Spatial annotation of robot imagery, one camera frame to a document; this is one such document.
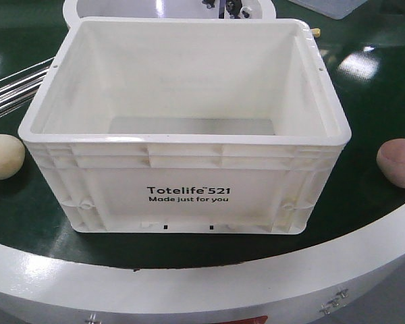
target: green surface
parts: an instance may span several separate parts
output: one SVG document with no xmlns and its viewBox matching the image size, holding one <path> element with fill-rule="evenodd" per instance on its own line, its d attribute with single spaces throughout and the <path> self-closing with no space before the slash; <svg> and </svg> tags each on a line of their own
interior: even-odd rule
<svg viewBox="0 0 405 324">
<path fill-rule="evenodd" d="M 62 4 L 0 0 L 0 78 L 54 56 L 67 32 Z M 370 0 L 343 20 L 275 4 L 279 18 L 322 30 L 317 43 L 353 133 L 302 234 L 78 234 L 28 154 L 22 170 L 0 182 L 0 243 L 113 267 L 225 265 L 326 242 L 404 204 L 405 190 L 382 176 L 375 155 L 386 140 L 405 137 L 405 0 Z M 16 135 L 26 108 L 2 117 L 0 133 Z"/>
</svg>

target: screw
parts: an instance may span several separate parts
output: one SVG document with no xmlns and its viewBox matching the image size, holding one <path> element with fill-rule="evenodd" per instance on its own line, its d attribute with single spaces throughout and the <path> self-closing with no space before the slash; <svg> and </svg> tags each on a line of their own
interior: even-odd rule
<svg viewBox="0 0 405 324">
<path fill-rule="evenodd" d="M 329 306 L 322 306 L 322 309 L 319 312 L 323 313 L 324 315 L 330 315 L 330 307 Z"/>
<path fill-rule="evenodd" d="M 96 320 L 96 314 L 91 314 L 89 319 L 84 321 L 86 324 L 102 324 L 101 321 Z"/>
<path fill-rule="evenodd" d="M 328 302 L 328 304 L 332 305 L 332 307 L 338 307 L 338 306 L 339 306 L 338 300 L 339 300 L 339 298 L 336 297 L 336 298 L 330 300 L 330 301 Z"/>
<path fill-rule="evenodd" d="M 340 296 L 342 299 L 348 298 L 348 289 L 341 290 L 336 296 Z"/>
<path fill-rule="evenodd" d="M 228 12 L 231 12 L 234 10 L 234 2 L 228 1 L 225 5 L 225 8 Z"/>
</svg>

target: plastic storage bin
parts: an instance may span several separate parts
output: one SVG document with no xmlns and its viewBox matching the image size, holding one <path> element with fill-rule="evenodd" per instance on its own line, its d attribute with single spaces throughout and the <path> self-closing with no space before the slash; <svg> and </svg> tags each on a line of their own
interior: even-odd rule
<svg viewBox="0 0 405 324">
<path fill-rule="evenodd" d="M 84 18 L 19 133 L 80 232 L 300 233 L 350 138 L 297 20 Z"/>
</svg>

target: beige ball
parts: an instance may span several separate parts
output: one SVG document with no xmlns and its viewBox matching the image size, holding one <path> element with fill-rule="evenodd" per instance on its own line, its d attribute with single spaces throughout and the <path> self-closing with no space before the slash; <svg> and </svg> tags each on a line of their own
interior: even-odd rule
<svg viewBox="0 0 405 324">
<path fill-rule="evenodd" d="M 0 180 L 17 173 L 24 162 L 26 149 L 16 137 L 0 134 Z"/>
<path fill-rule="evenodd" d="M 382 144 L 377 153 L 377 164 L 392 184 L 405 188 L 405 138 Z"/>
</svg>

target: small black object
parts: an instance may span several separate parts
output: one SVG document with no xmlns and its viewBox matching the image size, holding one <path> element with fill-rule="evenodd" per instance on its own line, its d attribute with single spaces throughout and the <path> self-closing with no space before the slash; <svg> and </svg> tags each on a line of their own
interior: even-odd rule
<svg viewBox="0 0 405 324">
<path fill-rule="evenodd" d="M 202 3 L 204 3 L 207 6 L 207 9 L 215 7 L 215 0 L 202 0 Z"/>
<path fill-rule="evenodd" d="M 231 17 L 238 19 L 240 18 L 238 15 L 243 8 L 242 0 L 229 0 L 227 1 L 225 8 Z"/>
<path fill-rule="evenodd" d="M 249 18 L 250 17 L 250 14 L 247 12 L 247 11 L 242 11 L 242 15 L 243 15 L 243 17 L 245 17 L 245 18 Z"/>
</svg>

